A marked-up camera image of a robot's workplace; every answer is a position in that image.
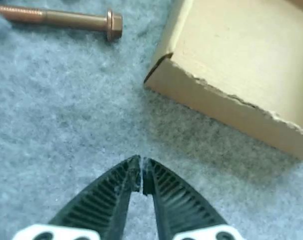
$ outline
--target bolt shank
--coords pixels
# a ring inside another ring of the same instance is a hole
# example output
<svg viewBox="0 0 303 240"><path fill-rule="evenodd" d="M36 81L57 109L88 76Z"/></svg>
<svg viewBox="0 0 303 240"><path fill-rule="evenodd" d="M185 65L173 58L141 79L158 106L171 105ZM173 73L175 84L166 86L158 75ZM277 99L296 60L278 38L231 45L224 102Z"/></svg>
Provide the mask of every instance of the bolt shank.
<svg viewBox="0 0 303 240"><path fill-rule="evenodd" d="M43 11L45 17L43 23L90 31L106 31L107 18L97 15L85 15L66 11Z"/></svg>

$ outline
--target torn cardboard edge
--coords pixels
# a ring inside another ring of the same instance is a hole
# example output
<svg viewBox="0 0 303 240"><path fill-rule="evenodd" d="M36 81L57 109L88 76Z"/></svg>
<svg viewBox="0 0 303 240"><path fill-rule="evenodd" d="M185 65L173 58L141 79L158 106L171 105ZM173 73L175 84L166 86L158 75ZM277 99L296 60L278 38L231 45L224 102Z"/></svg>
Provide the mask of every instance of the torn cardboard edge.
<svg viewBox="0 0 303 240"><path fill-rule="evenodd" d="M221 91L171 60L179 30L192 4L193 0L178 0L173 6L145 86L303 160L303 128L237 95Z"/></svg>

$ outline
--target cardboard box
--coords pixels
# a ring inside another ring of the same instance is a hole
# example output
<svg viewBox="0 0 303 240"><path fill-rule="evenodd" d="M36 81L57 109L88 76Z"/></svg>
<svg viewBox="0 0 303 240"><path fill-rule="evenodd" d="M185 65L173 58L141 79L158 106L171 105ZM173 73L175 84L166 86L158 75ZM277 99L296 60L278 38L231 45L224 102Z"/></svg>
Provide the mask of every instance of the cardboard box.
<svg viewBox="0 0 303 240"><path fill-rule="evenodd" d="M145 85L303 160L303 0L175 0Z"/></svg>

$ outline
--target bolt threads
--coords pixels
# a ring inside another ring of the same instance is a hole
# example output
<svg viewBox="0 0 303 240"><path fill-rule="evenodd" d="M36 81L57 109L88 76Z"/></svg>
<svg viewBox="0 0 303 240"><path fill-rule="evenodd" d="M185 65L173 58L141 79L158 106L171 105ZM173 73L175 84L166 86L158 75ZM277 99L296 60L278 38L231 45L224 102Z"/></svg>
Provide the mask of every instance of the bolt threads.
<svg viewBox="0 0 303 240"><path fill-rule="evenodd" d="M0 14L9 21L25 23L41 23L44 20L44 12L36 8L0 5Z"/></svg>

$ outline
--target gray carpet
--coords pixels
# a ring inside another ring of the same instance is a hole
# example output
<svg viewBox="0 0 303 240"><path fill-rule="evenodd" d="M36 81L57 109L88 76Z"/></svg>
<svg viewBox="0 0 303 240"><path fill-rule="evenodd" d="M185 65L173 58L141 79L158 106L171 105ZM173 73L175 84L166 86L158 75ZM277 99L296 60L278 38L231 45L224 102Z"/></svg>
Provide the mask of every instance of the gray carpet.
<svg viewBox="0 0 303 240"><path fill-rule="evenodd" d="M134 154L181 175L248 240L303 240L303 162L144 89L169 0L7 0L124 17L124 33L10 25L0 18L0 240L46 223ZM124 239L157 237L134 194Z"/></svg>

